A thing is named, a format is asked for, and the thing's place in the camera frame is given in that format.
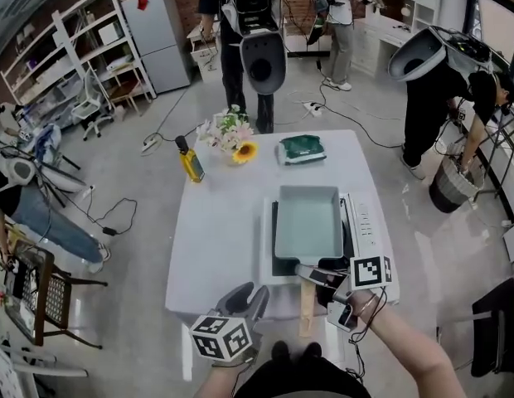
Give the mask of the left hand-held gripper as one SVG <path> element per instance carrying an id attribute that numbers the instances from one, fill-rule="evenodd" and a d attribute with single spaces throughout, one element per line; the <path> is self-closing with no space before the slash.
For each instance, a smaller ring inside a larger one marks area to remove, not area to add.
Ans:
<path id="1" fill-rule="evenodd" d="M 241 366 L 258 356 L 261 335 L 255 325 L 264 316 L 270 292 L 262 286 L 248 303 L 253 289 L 253 282 L 232 289 L 190 328 L 197 353 L 214 366 Z"/>

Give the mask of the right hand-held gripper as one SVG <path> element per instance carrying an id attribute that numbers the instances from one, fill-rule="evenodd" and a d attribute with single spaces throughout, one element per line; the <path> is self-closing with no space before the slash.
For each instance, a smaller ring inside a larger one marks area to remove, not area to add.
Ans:
<path id="1" fill-rule="evenodd" d="M 317 285 L 316 298 L 327 309 L 327 321 L 345 332 L 357 326 L 351 303 L 353 293 L 385 289 L 393 282 L 391 262 L 386 256 L 342 257 L 318 267 L 298 264 L 295 274 Z"/>

